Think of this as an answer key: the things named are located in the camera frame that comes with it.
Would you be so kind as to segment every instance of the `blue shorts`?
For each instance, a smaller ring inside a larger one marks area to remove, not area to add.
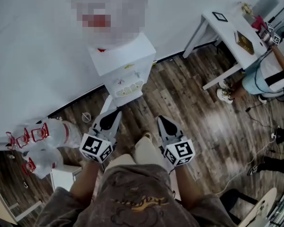
[[[255,76],[257,71],[257,85],[255,83]],[[246,77],[242,80],[242,85],[249,94],[262,94],[264,92],[273,93],[268,84],[265,82],[265,79],[262,75],[261,69],[258,66],[258,61],[253,63],[250,67],[246,69]]]

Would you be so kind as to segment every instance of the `round white table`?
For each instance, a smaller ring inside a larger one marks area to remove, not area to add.
[[[276,188],[269,190],[265,196],[257,202],[253,209],[249,212],[245,219],[241,221],[238,227],[247,227],[252,220],[256,218],[257,215],[260,215],[263,218],[266,218],[273,207],[276,198]]]

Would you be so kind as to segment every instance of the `white wall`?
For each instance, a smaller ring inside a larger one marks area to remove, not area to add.
[[[238,1],[258,0],[149,0],[145,33],[157,59],[185,49],[204,9]],[[0,0],[0,136],[102,83],[73,15],[65,0]]]

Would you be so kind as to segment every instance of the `picture frame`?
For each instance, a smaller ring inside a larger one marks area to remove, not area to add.
[[[222,22],[228,22],[226,17],[222,13],[213,12],[213,15],[216,17],[217,20]]]

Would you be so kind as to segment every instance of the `brown t-shirt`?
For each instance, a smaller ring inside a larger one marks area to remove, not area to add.
[[[97,198],[86,209],[71,193],[57,188],[35,226],[235,227],[235,224],[215,195],[204,196],[188,211],[174,200],[164,168],[130,165],[108,169]]]

